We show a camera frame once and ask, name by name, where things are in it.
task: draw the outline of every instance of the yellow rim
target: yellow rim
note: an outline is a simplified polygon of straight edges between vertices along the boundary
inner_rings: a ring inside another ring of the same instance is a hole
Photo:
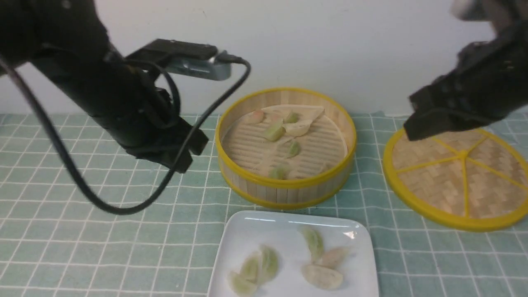
[[[346,116],[346,119],[347,119],[348,123],[352,126],[352,131],[354,133],[354,135],[353,135],[354,136],[353,137],[353,144],[352,144],[352,149],[348,151],[348,153],[345,156],[345,158],[343,160],[341,160],[341,162],[336,167],[334,167],[334,168],[332,168],[332,169],[330,169],[330,170],[328,170],[328,171],[326,171],[326,172],[324,172],[322,174],[319,174],[319,175],[316,175],[314,177],[310,177],[310,178],[307,178],[307,179],[300,179],[300,180],[275,180],[275,179],[271,179],[271,178],[267,178],[267,177],[263,177],[263,176],[251,173],[251,172],[243,169],[242,167],[238,166],[233,160],[231,160],[231,158],[228,157],[228,155],[225,153],[225,151],[224,151],[224,149],[222,147],[222,144],[220,142],[220,129],[219,129],[222,126],[222,124],[223,124],[225,116],[231,110],[233,110],[237,105],[241,104],[242,102],[244,102],[248,98],[251,98],[251,97],[254,97],[254,96],[257,96],[257,95],[261,95],[261,94],[265,94],[265,93],[268,93],[268,92],[275,92],[275,91],[297,91],[297,92],[304,92],[304,93],[307,93],[307,94],[318,96],[318,97],[320,97],[320,98],[322,98],[324,100],[327,100],[331,104],[335,105],[337,107],[337,109],[339,109]],[[354,155],[354,152],[356,150],[356,143],[357,143],[357,141],[356,141],[356,128],[354,126],[354,122],[352,121],[352,118],[350,118],[350,115],[348,115],[348,112],[343,107],[341,107],[341,105],[339,105],[337,102],[333,101],[328,96],[325,96],[323,94],[320,94],[320,93],[317,93],[317,92],[314,92],[314,91],[305,90],[305,89],[299,89],[299,88],[274,88],[274,89],[267,89],[267,90],[259,91],[259,92],[256,92],[256,93],[252,93],[252,94],[249,94],[249,95],[243,97],[242,99],[240,99],[237,102],[235,102],[231,107],[229,107],[225,111],[225,113],[222,115],[222,117],[220,117],[220,121],[218,123],[218,127],[216,128],[216,131],[215,131],[215,144],[216,144],[216,148],[218,149],[218,156],[219,156],[219,158],[222,159],[222,161],[225,162],[225,164],[234,173],[236,173],[238,176],[240,176],[240,177],[242,177],[242,178],[244,178],[246,180],[249,180],[251,182],[254,182],[254,183],[257,183],[257,184],[260,184],[260,185],[264,185],[264,186],[267,186],[267,187],[281,188],[281,189],[284,189],[284,188],[287,188],[287,189],[299,189],[299,188],[309,187],[309,186],[314,185],[314,184],[319,184],[319,183],[325,182],[325,181],[331,179],[332,177],[336,176],[342,170],[344,170],[345,167],[350,163],[350,161],[352,159],[352,156]]]
[[[255,198],[247,194],[246,192],[242,191],[241,189],[236,187],[234,184],[232,184],[231,181],[225,176],[224,171],[222,169],[220,169],[220,172],[222,173],[222,176],[224,177],[225,182],[229,185],[229,187],[231,187],[231,189],[235,191],[238,195],[240,195],[242,198],[256,205],[260,205],[262,207],[271,208],[271,209],[280,209],[280,210],[301,209],[301,208],[312,207],[319,203],[323,203],[325,200],[331,198],[333,195],[339,192],[339,190],[345,185],[346,180],[348,179],[348,178],[344,179],[343,182],[339,185],[339,187],[337,187],[334,191],[322,196],[321,198],[317,198],[309,202],[287,204],[287,203],[270,202],[270,201],[265,201],[265,200],[260,200],[258,198]]]
[[[524,172],[528,175],[528,164],[524,160],[524,158],[515,150],[513,147],[509,146],[504,140],[500,139],[499,137],[485,131],[482,129],[479,129],[479,132],[485,135],[486,137],[484,139],[490,138],[496,141],[498,144],[500,144],[502,147],[504,147],[509,153],[511,153],[517,161],[521,164],[521,167],[523,168]],[[383,154],[383,172],[385,173],[385,176],[387,178],[387,182],[392,187],[394,193],[396,193],[400,199],[405,202],[410,208],[418,212],[419,214],[423,215],[424,217],[435,221],[439,224],[466,230],[466,231],[477,231],[477,232],[485,232],[485,231],[493,231],[498,229],[503,229],[506,227],[509,227],[519,220],[521,220],[524,216],[528,214],[528,199],[516,210],[510,212],[507,215],[503,215],[496,218],[489,218],[489,219],[475,219],[470,218],[467,216],[467,210],[468,210],[468,189],[467,189],[467,177],[464,175],[464,199],[465,199],[465,209],[466,209],[466,215],[464,217],[455,216],[452,214],[449,214],[447,212],[441,211],[428,203],[424,202],[423,200],[416,197],[400,180],[398,177],[399,172],[403,172],[404,170],[397,171],[392,163],[392,150],[394,149],[394,146],[396,145],[396,142],[400,139],[400,137],[405,133],[403,129],[397,131],[391,139],[387,142],[387,145],[385,147],[385,152]],[[472,149],[474,149],[480,142],[476,143],[469,151],[464,152],[466,156],[463,160],[468,160],[470,162],[475,163],[471,158],[467,157],[467,153],[469,153]],[[436,162],[429,162],[427,164],[431,165],[430,163],[441,163],[446,162],[450,160],[455,160],[457,158],[446,158],[442,160],[438,160]],[[466,170],[465,161],[463,163],[463,171]],[[500,172],[496,172],[495,170],[491,169],[491,172],[499,175],[501,178],[504,178],[504,175]]]

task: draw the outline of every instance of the white dumpling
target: white dumpling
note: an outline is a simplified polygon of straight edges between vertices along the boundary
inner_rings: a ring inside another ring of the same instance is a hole
[[[318,264],[330,269],[335,269],[350,254],[350,249],[351,248],[348,246],[333,248],[322,255]]]
[[[288,153],[286,154],[286,158],[293,158],[296,155],[300,153],[300,144],[298,141],[292,141],[290,144],[290,147],[288,148]]]
[[[296,123],[299,120],[299,115],[294,112],[289,112],[284,118],[284,123]]]
[[[258,253],[253,253],[244,261],[242,268],[240,268],[240,276],[242,276],[242,278],[252,283],[257,282],[259,273],[259,258],[260,257]]]
[[[259,274],[259,284],[264,284],[277,276],[279,258],[277,257],[277,253],[268,246],[261,246],[260,252],[262,254],[262,266]]]
[[[304,279],[323,290],[334,290],[343,283],[343,275],[338,271],[318,265],[305,265],[301,269]]]
[[[299,232],[303,235],[306,244],[308,245],[308,249],[312,254],[312,263],[315,263],[321,258],[325,250],[321,235],[308,226],[300,226]]]
[[[268,128],[264,131],[264,138],[268,141],[275,142],[279,140],[285,132],[285,128],[282,126],[282,120],[271,123]]]
[[[240,274],[231,271],[229,273],[229,287],[238,297],[251,297],[257,291],[257,285],[245,280]]]
[[[311,119],[303,119],[296,123],[283,124],[282,126],[284,127],[286,134],[299,137],[308,133],[312,122]]]

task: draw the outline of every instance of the green checkered tablecloth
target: green checkered tablecloth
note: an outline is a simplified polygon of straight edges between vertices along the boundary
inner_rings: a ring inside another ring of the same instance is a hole
[[[422,218],[388,188],[381,169],[384,144],[404,119],[352,116],[354,172],[335,197],[295,212],[365,225],[383,297],[526,297],[528,219],[476,234]],[[218,119],[204,125],[210,139]],[[86,115],[53,120],[87,181],[109,202],[143,201],[166,171],[128,156]],[[528,146],[523,114],[497,123],[494,132]],[[106,214],[76,190],[35,117],[0,116],[1,297],[205,296],[225,223],[255,209],[266,210],[228,188],[209,142],[146,211]]]

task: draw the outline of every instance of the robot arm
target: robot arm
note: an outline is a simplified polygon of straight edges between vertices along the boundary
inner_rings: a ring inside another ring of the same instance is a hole
[[[475,42],[458,64],[410,96],[404,124],[410,140],[489,125],[528,104],[528,5],[522,0],[458,0],[462,20],[489,20],[497,37]]]
[[[110,43],[93,0],[0,0],[0,75],[5,71],[20,88],[79,190],[96,207],[130,215],[152,204],[175,172],[192,162],[189,150],[201,154],[208,138],[199,130],[205,119],[247,79],[251,65],[211,45],[158,39],[123,57]],[[15,68],[35,65],[127,153],[169,171],[144,202],[118,208],[102,201],[77,170],[46,112]],[[180,97],[166,69],[211,80],[231,76],[231,64],[244,75],[216,100],[194,126],[180,117]],[[154,81],[163,74],[172,97]]]

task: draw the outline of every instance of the woven bamboo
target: woven bamboo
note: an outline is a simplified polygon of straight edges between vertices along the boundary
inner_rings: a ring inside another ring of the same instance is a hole
[[[398,131],[386,146],[383,163],[400,198],[440,224],[489,231],[528,214],[526,162],[484,130],[417,142]]]

